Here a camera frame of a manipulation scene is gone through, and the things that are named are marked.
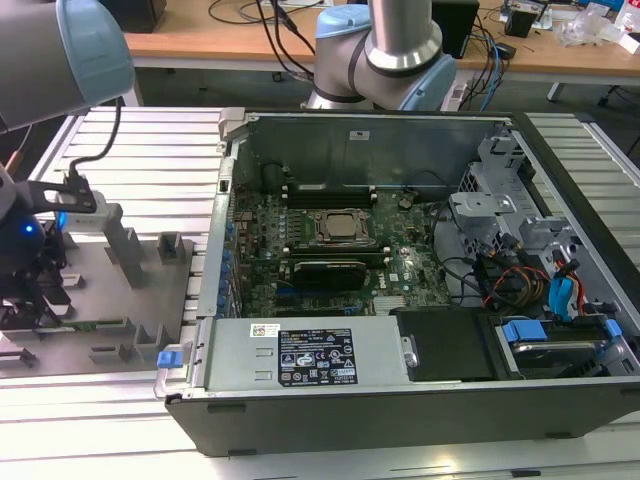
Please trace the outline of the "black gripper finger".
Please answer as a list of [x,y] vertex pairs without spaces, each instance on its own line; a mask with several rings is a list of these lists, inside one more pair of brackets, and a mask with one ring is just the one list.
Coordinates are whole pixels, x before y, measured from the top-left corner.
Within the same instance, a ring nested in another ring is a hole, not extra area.
[[38,274],[29,273],[27,280],[31,290],[32,303],[40,314],[56,320],[57,315],[53,308],[70,305],[70,297],[63,287],[63,277],[57,270],[43,271]]
[[1,331],[33,330],[35,306],[31,295],[1,297]]

